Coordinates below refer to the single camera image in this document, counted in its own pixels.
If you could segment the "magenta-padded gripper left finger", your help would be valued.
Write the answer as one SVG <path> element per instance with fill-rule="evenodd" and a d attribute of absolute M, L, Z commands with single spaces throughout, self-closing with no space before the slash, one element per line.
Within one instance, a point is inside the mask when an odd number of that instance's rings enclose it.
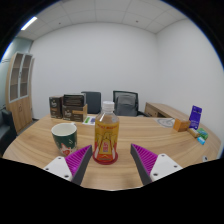
<path fill-rule="evenodd" d="M 88 145 L 66 157 L 56 157 L 44 167 L 44 170 L 80 185 L 91 156 L 92 146 Z"/>

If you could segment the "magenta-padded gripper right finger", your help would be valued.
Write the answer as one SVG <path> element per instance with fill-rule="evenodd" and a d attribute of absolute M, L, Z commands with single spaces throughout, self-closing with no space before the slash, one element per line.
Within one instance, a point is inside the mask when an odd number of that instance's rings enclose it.
<path fill-rule="evenodd" d="M 148 185 L 182 169 L 168 155 L 157 155 L 136 144 L 131 145 L 130 153 L 135 161 L 143 185 Z"/>

